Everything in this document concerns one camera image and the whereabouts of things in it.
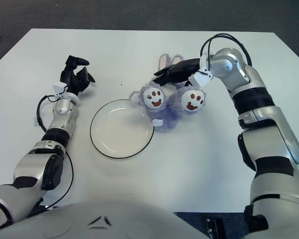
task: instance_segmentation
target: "table surface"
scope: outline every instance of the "table surface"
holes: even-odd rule
[[[113,160],[92,145],[89,130],[104,104],[126,99],[157,70],[159,56],[199,57],[204,41],[217,32],[32,29],[0,60],[0,184],[12,182],[14,168],[43,136],[34,126],[38,101],[53,94],[68,55],[90,61],[97,81],[80,95],[76,130],[68,145],[75,178],[59,203],[92,198],[148,202],[177,212],[241,212],[249,203],[254,172],[243,162],[237,136],[237,112],[219,79],[205,88],[202,112],[183,119],[169,133],[155,132],[141,153]],[[277,106],[299,140],[299,58],[274,34],[231,32],[249,51]],[[211,50],[238,47],[215,39]],[[52,106],[42,104],[43,122]],[[44,196],[46,204],[66,191],[69,161],[59,187]]]

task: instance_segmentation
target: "plush toy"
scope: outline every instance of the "plush toy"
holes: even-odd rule
[[[163,54],[159,58],[158,69],[164,69],[182,60],[180,55],[175,55],[171,60],[168,54]],[[143,106],[153,126],[161,131],[175,128],[182,115],[196,113],[205,100],[204,92],[197,87],[177,83],[173,84],[171,94],[167,94],[168,85],[163,89],[159,84],[150,81],[140,91],[134,91],[130,95],[131,103]]]
[[[139,92],[133,92],[130,101],[145,108],[147,116],[157,129],[167,131],[176,126],[179,117],[166,107],[167,98],[159,84],[149,82]]]
[[[178,89],[167,102],[169,110],[177,116],[193,115],[198,112],[205,101],[204,92],[193,86]]]

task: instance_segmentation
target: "gray carpet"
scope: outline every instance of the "gray carpet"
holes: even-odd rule
[[[0,0],[0,59],[31,28],[274,32],[299,56],[299,0]],[[206,233],[204,214],[178,215]],[[247,233],[241,213],[216,216]]]

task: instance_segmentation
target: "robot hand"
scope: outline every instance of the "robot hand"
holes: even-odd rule
[[[67,85],[67,92],[78,95],[79,92],[83,92],[90,84],[90,82],[95,83],[93,77],[88,73],[86,67],[83,67],[76,75],[74,75],[73,70],[78,66],[87,66],[90,63],[82,58],[69,56],[65,62],[65,68],[61,73],[60,82]]]
[[[199,58],[189,59],[167,66],[154,74],[157,78],[153,81],[160,86],[188,81],[188,77],[198,71],[199,60]]]

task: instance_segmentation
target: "wire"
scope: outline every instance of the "wire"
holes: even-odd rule
[[[43,124],[42,119],[41,119],[41,116],[40,116],[40,106],[41,106],[42,102],[43,102],[45,99],[48,99],[50,102],[56,102],[56,101],[59,100],[59,99],[57,99],[57,100],[55,100],[55,101],[51,101],[51,100],[49,99],[49,97],[53,97],[53,96],[54,96],[54,95],[49,95],[49,96],[45,95],[44,97],[42,97],[42,99],[39,101],[39,104],[38,104],[38,106],[37,106],[37,108],[36,108],[36,118],[37,118],[37,121],[38,121],[38,123],[39,123],[39,126],[42,128],[42,130],[43,130],[44,132],[46,132],[46,128],[44,127],[44,124]],[[57,204],[58,202],[60,202],[60,201],[67,195],[67,193],[70,191],[70,189],[71,189],[71,187],[72,187],[73,180],[74,180],[73,163],[72,163],[72,159],[71,159],[69,153],[68,153],[68,152],[65,152],[65,153],[66,153],[66,155],[68,156],[69,161],[70,161],[70,164],[71,164],[71,170],[72,170],[71,183],[70,183],[68,189],[66,190],[66,192],[63,194],[63,196],[62,196],[61,198],[59,198],[56,202],[54,202],[54,203],[52,203],[51,205],[45,207],[44,210],[47,210],[48,208],[51,208],[51,207],[53,207],[55,204]]]
[[[219,34],[216,34],[216,35],[212,36],[207,41],[205,41],[205,43],[202,45],[202,47],[200,49],[200,56],[202,56],[204,47],[208,43],[208,53],[207,53],[208,70],[210,70],[210,45],[211,45],[211,41],[215,38],[227,38],[229,40],[232,40],[232,41],[236,42],[240,46],[240,48],[243,50],[244,54],[246,55],[247,64],[252,66],[252,61],[251,61],[250,55],[249,55],[248,51],[246,50],[246,48],[244,47],[244,45],[240,41],[238,41],[234,36],[232,36],[230,34],[219,33]]]
[[[45,95],[45,96],[43,96],[42,99],[39,101],[38,106],[36,108],[36,119],[38,121],[39,126],[43,129],[44,132],[46,132],[46,128],[44,127],[41,116],[40,116],[40,107],[41,107],[42,102],[46,98],[53,97],[53,96],[54,95],[49,95],[49,96]]]

